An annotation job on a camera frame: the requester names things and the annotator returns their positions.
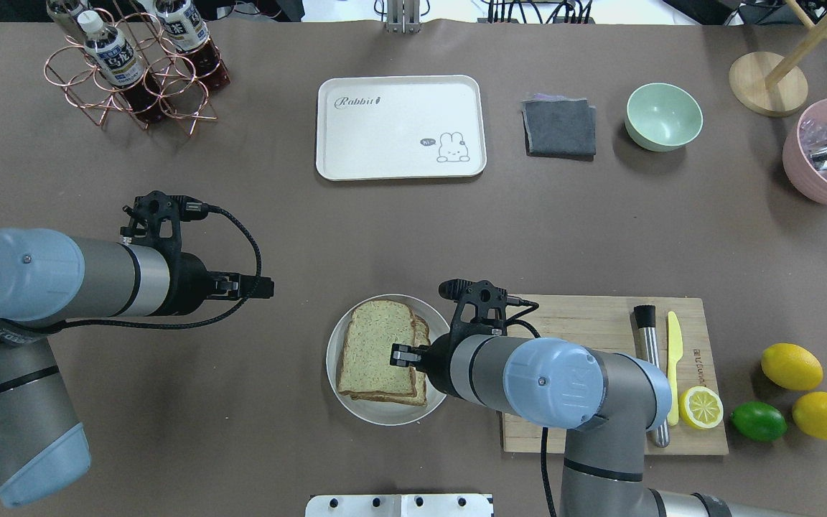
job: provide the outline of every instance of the pink bowl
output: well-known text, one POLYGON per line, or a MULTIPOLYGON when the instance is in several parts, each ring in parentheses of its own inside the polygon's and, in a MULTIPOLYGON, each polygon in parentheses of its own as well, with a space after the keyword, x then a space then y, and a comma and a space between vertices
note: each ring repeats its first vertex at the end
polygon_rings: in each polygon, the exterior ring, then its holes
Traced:
POLYGON ((803 121, 814 118, 822 124, 827 122, 827 98, 816 102, 800 115, 800 120, 794 125, 787 141, 784 143, 784 171, 793 183, 806 197, 815 202, 827 204, 827 180, 813 167, 813 163, 806 157, 800 145, 800 127, 803 121))

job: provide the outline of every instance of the brown table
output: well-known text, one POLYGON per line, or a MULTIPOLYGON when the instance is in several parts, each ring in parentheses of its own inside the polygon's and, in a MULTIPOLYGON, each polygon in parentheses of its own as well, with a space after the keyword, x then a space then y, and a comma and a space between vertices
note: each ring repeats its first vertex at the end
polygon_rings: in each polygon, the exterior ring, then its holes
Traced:
MULTIPOLYGON (((352 304, 404 292, 445 314, 443 279, 512 292, 704 299, 719 388, 732 408, 784 408, 761 350, 802 343, 826 370, 827 207, 790 185, 780 150, 796 117, 748 111, 726 84, 752 50, 786 53, 794 27, 490 27, 375 22, 213 24, 233 84, 215 125, 101 131, 42 79, 50 25, 0 25, 0 227, 115 239, 119 210, 153 189, 219 204, 255 233, 276 297, 219 325, 174 333, 87 327, 52 340, 94 462, 55 497, 0 515, 301 515, 311 494, 483 491, 498 515, 543 515, 537 455, 503 454, 498 416, 447 400, 378 428, 346 412, 324 347, 352 304), (482 88, 488 166, 472 180, 331 183, 314 168, 326 79, 466 73, 482 88), (622 126, 636 86, 683 86, 705 113, 686 149, 641 150, 622 126), (594 161, 525 156, 519 101, 535 92, 598 107, 594 161)), ((802 63, 827 98, 827 42, 802 63)), ((410 115, 417 115, 411 106, 410 115)), ((184 227, 210 268, 250 271, 224 220, 184 227)), ((205 304, 199 315, 219 312, 205 304)), ((827 515, 827 442, 729 431, 729 456, 647 460, 646 482, 827 515)), ((560 487, 559 461, 551 482, 560 487)))

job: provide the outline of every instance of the round wooden base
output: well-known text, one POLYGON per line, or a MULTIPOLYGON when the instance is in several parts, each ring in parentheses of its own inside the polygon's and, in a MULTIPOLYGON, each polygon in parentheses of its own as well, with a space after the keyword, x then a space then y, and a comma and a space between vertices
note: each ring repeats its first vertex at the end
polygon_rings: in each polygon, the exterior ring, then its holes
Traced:
POLYGON ((752 52, 732 63, 729 86, 739 102, 767 117, 787 117, 797 112, 808 97, 806 76, 794 67, 777 85, 768 88, 765 78, 784 56, 774 52, 752 52))

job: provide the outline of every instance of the folded towel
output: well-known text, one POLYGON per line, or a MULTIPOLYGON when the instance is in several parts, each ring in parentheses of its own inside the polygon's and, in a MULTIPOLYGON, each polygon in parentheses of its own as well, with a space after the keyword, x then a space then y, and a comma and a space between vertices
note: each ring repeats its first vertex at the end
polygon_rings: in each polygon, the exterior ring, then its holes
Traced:
POLYGON ((584 98, 538 94, 522 102, 532 157, 595 156, 595 107, 584 98))

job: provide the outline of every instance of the yellow knife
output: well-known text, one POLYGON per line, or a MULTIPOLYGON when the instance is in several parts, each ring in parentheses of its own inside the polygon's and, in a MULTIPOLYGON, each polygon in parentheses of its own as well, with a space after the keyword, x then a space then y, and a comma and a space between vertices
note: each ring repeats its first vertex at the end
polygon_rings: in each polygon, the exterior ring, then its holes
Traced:
POLYGON ((678 324, 678 317, 669 311, 669 361, 665 367, 665 374, 669 378, 669 387, 672 389, 672 408, 669 408, 669 425, 678 423, 678 380, 676 367, 682 358, 682 327, 678 324))

